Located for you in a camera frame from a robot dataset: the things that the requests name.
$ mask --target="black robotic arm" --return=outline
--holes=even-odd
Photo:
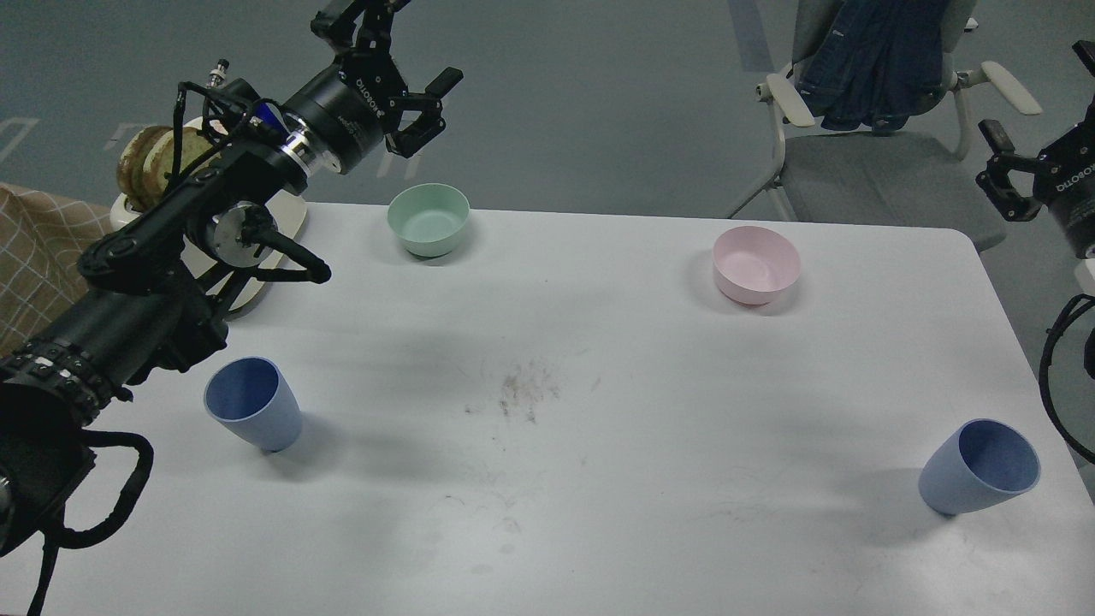
[[[240,79],[216,89],[181,83],[176,137],[186,93],[198,92],[221,128],[210,130],[205,117],[211,149],[187,168],[176,162],[154,208],[92,245],[79,260],[88,293],[0,359],[0,556],[35,532],[46,536],[32,614],[42,607],[49,550],[56,558],[58,547],[111,536],[148,480],[151,446],[137,435],[88,430],[99,412],[114,398],[130,400],[126,386],[153,369],[186,372],[223,349],[229,306],[247,280],[331,277],[319,256],[277,231],[265,202],[280,189],[300,194],[320,168],[349,172],[382,140],[411,156],[443,130],[441,97],[462,73],[448,68],[425,92],[408,92],[389,54],[392,19],[408,1],[335,0],[320,11],[312,31],[336,57],[284,104]],[[400,129],[404,112],[419,115]],[[211,269],[195,276],[183,265],[184,236],[216,260]],[[270,251],[301,268],[260,268]],[[138,466],[106,521],[84,532],[65,528],[65,503],[93,468],[92,450],[102,446],[137,450]]]

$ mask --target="chair leg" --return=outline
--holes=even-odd
[[[780,220],[786,220],[794,222],[798,220],[795,216],[795,210],[791,207],[791,200],[787,199],[787,193],[783,189],[783,186],[772,185],[768,188],[768,196],[772,199],[772,206],[775,207],[775,212],[780,216]]]
[[[739,196],[734,199],[729,213],[726,218],[734,218],[738,214],[741,209],[749,205],[749,201],[753,199],[761,190],[771,187],[772,183],[776,177],[780,176],[780,171],[783,170],[783,162],[787,155],[787,137],[783,131],[783,112],[780,111],[780,106],[773,101],[768,101],[769,115],[772,119],[772,132],[774,135],[775,141],[772,143],[772,162],[764,170],[764,173],[753,179],[748,188]]]
[[[966,160],[973,141],[973,114],[969,106],[969,95],[957,84],[950,91],[955,96],[955,109],[958,112],[958,146],[954,154],[958,160]]]

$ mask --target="bowl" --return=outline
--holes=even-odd
[[[764,226],[735,226],[712,248],[715,284],[740,303],[760,305],[798,279],[802,260],[787,237]]]
[[[448,184],[419,184],[395,195],[388,206],[388,225],[408,252],[441,256],[463,239],[471,206]]]

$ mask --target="chair armrest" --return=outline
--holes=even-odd
[[[771,73],[764,78],[764,83],[757,85],[757,94],[761,101],[775,101],[780,105],[783,115],[799,128],[814,126],[814,114],[806,106],[806,102],[791,84],[791,81],[782,74]]]
[[[958,73],[958,86],[970,88],[988,81],[996,91],[1023,115],[1038,115],[1041,105],[1030,95],[1030,92],[1019,83],[1018,79],[1006,68],[996,62],[981,62],[981,68]]]

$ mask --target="tan cloth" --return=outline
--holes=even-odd
[[[87,291],[76,261],[110,232],[108,218],[100,205],[0,183],[0,356]]]

